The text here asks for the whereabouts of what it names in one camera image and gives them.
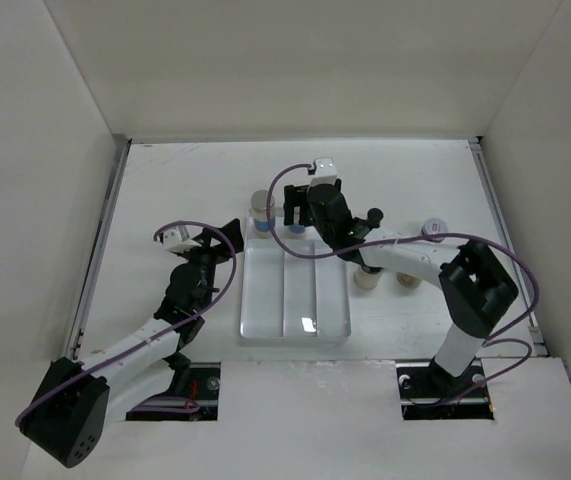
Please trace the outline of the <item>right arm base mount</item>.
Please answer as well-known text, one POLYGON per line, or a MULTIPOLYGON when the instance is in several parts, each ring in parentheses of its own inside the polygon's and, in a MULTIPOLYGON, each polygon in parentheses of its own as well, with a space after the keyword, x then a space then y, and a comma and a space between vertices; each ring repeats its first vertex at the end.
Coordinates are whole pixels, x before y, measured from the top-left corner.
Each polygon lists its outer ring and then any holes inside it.
POLYGON ((396 369, 401 414, 406 421, 493 420, 488 390, 480 383, 484 370, 472 364, 452 384, 439 385, 427 364, 396 369))

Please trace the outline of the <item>black-lid white spice jar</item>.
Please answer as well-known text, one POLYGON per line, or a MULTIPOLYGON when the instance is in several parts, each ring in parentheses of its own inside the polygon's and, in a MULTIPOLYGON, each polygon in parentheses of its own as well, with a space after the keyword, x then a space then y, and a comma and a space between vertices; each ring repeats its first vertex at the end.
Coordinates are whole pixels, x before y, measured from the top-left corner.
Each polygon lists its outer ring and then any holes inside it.
POLYGON ((381 276, 381 269, 366 269, 364 267, 359 267, 354 272, 354 282, 363 290, 373 290, 377 287, 381 276))

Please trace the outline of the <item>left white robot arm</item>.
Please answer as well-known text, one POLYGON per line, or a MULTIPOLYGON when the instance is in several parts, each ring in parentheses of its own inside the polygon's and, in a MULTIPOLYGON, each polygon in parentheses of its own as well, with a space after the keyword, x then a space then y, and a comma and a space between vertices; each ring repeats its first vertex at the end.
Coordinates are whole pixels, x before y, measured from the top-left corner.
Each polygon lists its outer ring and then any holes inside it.
POLYGON ((83 462, 104 427, 132 411, 154 412, 149 400, 160 393, 175 399, 189 387, 182 349, 204 326, 204 315, 230 288, 214 284, 216 268, 238 266, 244 249, 241 222, 221 227, 179 220, 159 228, 156 242, 179 258, 158 309, 136 331, 84 359, 51 362, 34 398, 15 425, 20 433, 66 468, 83 462))

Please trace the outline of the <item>clear plastic organizer tray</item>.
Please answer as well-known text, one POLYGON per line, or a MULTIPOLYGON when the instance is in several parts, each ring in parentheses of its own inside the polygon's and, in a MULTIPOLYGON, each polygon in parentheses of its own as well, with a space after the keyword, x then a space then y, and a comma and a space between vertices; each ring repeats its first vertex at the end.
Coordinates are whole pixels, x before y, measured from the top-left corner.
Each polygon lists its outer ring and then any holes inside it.
POLYGON ((347 264, 300 259, 246 217, 239 334, 257 345, 338 344, 351 335, 347 264))

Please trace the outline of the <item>black-lid tan spice jar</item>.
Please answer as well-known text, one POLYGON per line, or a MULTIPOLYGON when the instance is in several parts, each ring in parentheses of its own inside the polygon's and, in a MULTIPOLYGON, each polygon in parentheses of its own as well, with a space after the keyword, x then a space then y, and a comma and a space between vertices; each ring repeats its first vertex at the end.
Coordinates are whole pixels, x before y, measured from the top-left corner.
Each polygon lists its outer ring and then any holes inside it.
POLYGON ((396 279, 401 286, 410 290, 417 289, 422 283, 421 279, 402 272, 396 274, 396 279))

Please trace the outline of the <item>small black-lid spice bottle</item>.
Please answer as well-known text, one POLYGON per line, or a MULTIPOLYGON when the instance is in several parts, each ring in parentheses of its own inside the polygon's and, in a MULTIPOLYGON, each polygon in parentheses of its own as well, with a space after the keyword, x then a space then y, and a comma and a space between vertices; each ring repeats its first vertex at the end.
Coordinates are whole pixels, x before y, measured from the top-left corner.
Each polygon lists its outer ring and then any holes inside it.
POLYGON ((378 208, 371 208, 367 211, 367 222, 371 228, 379 228, 383 218, 384 214, 378 208))

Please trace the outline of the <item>red-label white-lid jar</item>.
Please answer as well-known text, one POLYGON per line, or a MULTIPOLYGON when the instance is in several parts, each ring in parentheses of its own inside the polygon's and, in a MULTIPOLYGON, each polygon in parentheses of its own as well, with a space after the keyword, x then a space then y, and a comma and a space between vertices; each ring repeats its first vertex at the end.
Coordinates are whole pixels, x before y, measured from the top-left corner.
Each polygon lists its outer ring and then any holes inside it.
POLYGON ((433 243, 442 243, 444 241, 443 234, 448 232, 449 229, 446 222, 438 217, 426 219, 421 227, 421 234, 433 243))

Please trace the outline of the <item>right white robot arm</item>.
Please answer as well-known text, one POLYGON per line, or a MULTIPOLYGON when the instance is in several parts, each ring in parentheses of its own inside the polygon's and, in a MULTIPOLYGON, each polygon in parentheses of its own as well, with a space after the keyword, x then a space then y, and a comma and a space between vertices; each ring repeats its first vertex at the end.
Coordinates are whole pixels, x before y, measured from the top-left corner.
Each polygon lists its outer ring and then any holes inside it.
POLYGON ((366 275, 390 271, 440 289, 452 325, 430 361, 428 380, 436 393, 452 395, 518 288, 484 239, 449 232, 410 237, 383 228, 382 220, 378 208, 354 216, 338 182, 284 189, 285 225, 314 228, 333 255, 366 275))

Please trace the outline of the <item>silver-lid blue-label shaker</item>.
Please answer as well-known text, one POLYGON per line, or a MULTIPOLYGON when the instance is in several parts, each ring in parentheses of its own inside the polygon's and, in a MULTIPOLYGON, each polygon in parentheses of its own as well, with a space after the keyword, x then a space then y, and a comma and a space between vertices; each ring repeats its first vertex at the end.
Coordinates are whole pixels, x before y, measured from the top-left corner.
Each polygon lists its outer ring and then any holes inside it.
POLYGON ((306 233, 306 227, 300 224, 292 224, 287 227, 290 235, 302 236, 306 233))
POLYGON ((270 238, 275 227, 275 200, 267 190, 255 191, 250 199, 253 228, 259 238, 270 238))

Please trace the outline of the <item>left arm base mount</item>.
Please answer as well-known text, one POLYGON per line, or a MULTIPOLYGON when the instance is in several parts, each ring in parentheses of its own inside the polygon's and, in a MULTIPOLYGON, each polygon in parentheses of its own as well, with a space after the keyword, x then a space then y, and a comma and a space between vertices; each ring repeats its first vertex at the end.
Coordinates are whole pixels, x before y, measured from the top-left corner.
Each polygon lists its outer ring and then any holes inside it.
POLYGON ((182 353, 168 357, 173 371, 168 388, 126 414, 127 421, 216 421, 221 389, 220 362, 192 362, 182 353))

